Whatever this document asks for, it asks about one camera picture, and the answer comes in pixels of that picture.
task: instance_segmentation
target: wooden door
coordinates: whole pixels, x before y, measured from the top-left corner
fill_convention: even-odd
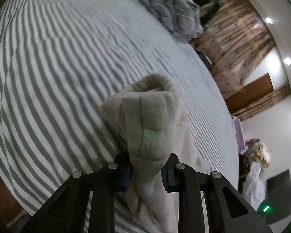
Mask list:
[[[245,86],[242,90],[231,95],[225,100],[230,113],[234,113],[247,105],[261,99],[268,93],[274,91],[269,74],[262,76],[254,82]]]

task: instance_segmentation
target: pink cloth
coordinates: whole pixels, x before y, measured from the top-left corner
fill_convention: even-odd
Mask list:
[[[233,116],[233,122],[236,130],[236,140],[238,145],[238,153],[243,155],[246,151],[246,144],[244,140],[244,130],[241,121],[238,117]]]

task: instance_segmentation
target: striped bedsheet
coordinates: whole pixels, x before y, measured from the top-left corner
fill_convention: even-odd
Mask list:
[[[235,129],[207,68],[138,0],[7,0],[0,11],[0,176],[34,214],[74,171],[118,151],[98,108],[158,72],[179,87],[196,149],[234,185]],[[117,232],[145,232],[116,195]]]

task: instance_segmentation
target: metal screw head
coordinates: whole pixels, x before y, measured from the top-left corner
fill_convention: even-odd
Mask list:
[[[221,173],[219,173],[219,172],[213,172],[212,173],[212,177],[214,177],[216,179],[219,179],[221,177]]]
[[[110,163],[109,164],[109,168],[110,169],[116,169],[118,167],[118,165],[116,163]]]
[[[81,176],[82,176],[82,173],[79,172],[79,171],[76,171],[76,172],[74,172],[74,173],[72,174],[72,177],[74,177],[75,179],[76,179],[76,178],[80,178]]]
[[[185,164],[183,164],[183,163],[178,163],[178,164],[176,164],[176,168],[182,170],[182,169],[185,168]]]

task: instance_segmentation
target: gray blanket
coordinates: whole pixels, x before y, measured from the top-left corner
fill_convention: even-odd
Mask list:
[[[203,32],[199,6],[192,0],[140,0],[180,42],[187,43]]]
[[[196,171],[212,170],[194,146],[177,87],[150,74],[106,99],[100,110],[116,144],[129,152],[133,178],[126,201],[134,217],[150,233],[176,233],[179,198],[165,192],[160,170],[171,153]]]

